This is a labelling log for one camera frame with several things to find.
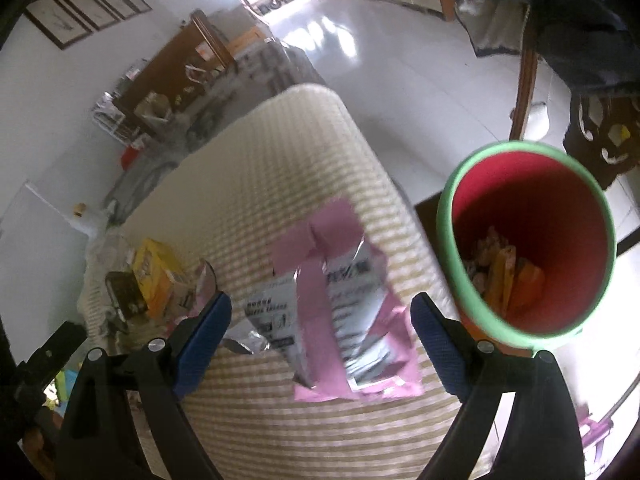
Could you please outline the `dark brown small box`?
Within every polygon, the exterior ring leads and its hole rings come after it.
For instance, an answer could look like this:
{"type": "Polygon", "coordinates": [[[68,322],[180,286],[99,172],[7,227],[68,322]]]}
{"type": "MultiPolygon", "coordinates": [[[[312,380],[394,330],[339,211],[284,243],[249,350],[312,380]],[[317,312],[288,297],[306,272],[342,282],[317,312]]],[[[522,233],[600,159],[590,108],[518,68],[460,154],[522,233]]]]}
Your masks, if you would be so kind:
{"type": "Polygon", "coordinates": [[[108,296],[123,321],[145,314],[148,307],[132,272],[111,271],[105,275],[108,296]]]}

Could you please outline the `yellow iced tea carton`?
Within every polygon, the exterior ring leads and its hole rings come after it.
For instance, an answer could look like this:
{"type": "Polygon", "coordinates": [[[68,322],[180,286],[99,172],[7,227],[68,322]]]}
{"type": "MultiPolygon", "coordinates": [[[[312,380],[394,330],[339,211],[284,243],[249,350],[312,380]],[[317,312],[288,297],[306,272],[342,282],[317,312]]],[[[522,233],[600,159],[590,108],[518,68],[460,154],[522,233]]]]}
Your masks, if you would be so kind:
{"type": "Polygon", "coordinates": [[[169,246],[145,238],[134,254],[131,270],[150,318],[160,320],[186,306],[192,282],[169,246]]]}

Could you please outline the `pink and silver wrapper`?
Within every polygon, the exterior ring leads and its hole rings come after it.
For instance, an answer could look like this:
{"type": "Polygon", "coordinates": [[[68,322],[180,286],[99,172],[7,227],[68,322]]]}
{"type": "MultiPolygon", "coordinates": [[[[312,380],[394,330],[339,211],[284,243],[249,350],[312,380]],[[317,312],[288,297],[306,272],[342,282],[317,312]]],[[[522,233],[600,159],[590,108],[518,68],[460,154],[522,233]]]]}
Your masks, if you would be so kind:
{"type": "Polygon", "coordinates": [[[331,200],[288,229],[271,259],[273,278],[224,334],[229,349],[278,352],[300,402],[422,396],[408,309],[348,200],[331,200]]]}

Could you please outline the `white bottle yellow cap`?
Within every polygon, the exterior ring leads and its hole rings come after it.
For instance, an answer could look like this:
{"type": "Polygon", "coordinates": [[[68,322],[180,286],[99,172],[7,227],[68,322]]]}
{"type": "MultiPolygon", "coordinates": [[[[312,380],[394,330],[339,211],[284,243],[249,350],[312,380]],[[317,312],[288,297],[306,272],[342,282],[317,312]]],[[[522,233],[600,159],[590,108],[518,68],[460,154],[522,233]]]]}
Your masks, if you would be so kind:
{"type": "Polygon", "coordinates": [[[74,230],[94,240],[105,232],[108,217],[103,211],[91,208],[85,203],[77,203],[66,221],[74,230]]]}

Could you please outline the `red bin with green rim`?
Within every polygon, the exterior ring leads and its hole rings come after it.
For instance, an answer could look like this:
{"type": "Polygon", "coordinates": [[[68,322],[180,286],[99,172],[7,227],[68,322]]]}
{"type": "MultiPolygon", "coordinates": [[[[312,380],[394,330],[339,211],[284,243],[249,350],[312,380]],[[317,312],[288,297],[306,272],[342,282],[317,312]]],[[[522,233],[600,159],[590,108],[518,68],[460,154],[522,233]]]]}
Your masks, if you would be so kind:
{"type": "Polygon", "coordinates": [[[467,157],[447,180],[436,214],[438,256],[462,318],[511,348],[553,350],[597,312],[616,258],[608,201],[590,172],[546,144],[506,141],[467,157]],[[498,315],[464,260],[490,229],[544,271],[540,298],[498,315]]]}

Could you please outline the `red bag on floor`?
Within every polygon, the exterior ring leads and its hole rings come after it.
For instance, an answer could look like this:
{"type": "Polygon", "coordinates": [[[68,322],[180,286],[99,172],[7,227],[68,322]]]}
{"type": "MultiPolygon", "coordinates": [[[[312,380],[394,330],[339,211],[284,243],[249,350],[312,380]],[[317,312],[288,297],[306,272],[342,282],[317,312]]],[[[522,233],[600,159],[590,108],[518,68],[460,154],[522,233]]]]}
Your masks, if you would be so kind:
{"type": "Polygon", "coordinates": [[[138,158],[141,152],[145,150],[145,145],[140,142],[132,142],[130,143],[122,152],[122,156],[120,156],[119,162],[122,170],[127,171],[129,167],[134,163],[134,161],[138,158]]]}

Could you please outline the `beige striped table cloth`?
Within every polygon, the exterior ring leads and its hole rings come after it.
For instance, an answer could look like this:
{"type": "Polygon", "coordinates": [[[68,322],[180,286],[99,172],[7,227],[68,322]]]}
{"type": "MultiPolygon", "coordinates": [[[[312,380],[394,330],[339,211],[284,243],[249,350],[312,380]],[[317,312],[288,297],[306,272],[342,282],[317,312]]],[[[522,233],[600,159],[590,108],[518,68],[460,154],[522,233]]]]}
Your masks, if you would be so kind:
{"type": "MultiPolygon", "coordinates": [[[[270,277],[271,244],[333,197],[354,206],[388,259],[394,292],[427,292],[456,308],[433,248],[340,97],[301,84],[263,102],[189,155],[130,214],[90,242],[78,309],[103,344],[104,275],[120,248],[169,245],[186,270],[209,261],[240,304],[270,277]]],[[[406,400],[296,402],[284,359],[219,350],[183,400],[201,444],[227,479],[414,479],[459,411],[421,356],[424,391],[406,400]]]]}

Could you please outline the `white magazine rack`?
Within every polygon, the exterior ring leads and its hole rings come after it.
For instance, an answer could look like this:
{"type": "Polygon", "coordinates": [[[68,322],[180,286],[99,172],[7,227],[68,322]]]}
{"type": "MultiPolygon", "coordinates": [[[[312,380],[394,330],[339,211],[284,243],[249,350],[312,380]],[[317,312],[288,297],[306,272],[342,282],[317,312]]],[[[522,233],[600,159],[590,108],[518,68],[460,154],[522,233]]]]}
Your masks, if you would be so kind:
{"type": "Polygon", "coordinates": [[[90,115],[93,123],[122,145],[128,145],[139,136],[143,130],[128,118],[113,102],[114,96],[104,92],[96,100],[90,115]]]}

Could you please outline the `dark wooden chair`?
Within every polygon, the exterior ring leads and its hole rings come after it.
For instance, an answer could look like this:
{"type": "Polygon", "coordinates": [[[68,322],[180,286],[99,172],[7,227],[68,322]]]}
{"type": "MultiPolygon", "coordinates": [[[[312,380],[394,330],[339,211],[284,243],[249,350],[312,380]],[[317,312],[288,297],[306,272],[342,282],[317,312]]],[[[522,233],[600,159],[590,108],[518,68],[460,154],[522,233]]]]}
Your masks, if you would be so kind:
{"type": "MultiPolygon", "coordinates": [[[[538,63],[537,26],[533,13],[524,14],[518,94],[511,112],[509,138],[525,138],[534,109],[538,63]]],[[[639,166],[639,95],[629,93],[576,93],[558,76],[549,78],[546,102],[550,124],[563,133],[562,149],[591,171],[601,188],[639,166]]]]}

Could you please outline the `wooden bench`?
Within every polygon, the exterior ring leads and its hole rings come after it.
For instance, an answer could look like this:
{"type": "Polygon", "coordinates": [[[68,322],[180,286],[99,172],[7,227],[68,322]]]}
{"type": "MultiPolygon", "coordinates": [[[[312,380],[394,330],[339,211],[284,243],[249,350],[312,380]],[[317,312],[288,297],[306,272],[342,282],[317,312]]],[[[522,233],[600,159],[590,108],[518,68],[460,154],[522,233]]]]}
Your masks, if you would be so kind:
{"type": "Polygon", "coordinates": [[[204,96],[214,70],[224,74],[235,69],[231,52],[205,13],[196,9],[189,24],[146,63],[128,89],[114,99],[114,105],[127,118],[141,124],[142,119],[134,110],[150,92],[155,92],[166,96],[173,112],[181,113],[204,96]]]}

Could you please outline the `grey patterned floor rug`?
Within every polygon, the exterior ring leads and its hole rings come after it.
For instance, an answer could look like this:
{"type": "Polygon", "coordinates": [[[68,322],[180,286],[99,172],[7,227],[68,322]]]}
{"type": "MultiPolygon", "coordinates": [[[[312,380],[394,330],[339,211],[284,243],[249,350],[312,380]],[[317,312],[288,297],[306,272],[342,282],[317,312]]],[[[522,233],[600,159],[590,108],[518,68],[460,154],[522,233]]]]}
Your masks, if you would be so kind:
{"type": "Polygon", "coordinates": [[[118,226],[186,156],[196,152],[232,122],[296,84],[323,84],[304,50],[277,39],[240,54],[236,67],[220,76],[184,113],[171,119],[143,145],[104,198],[118,226]]]}

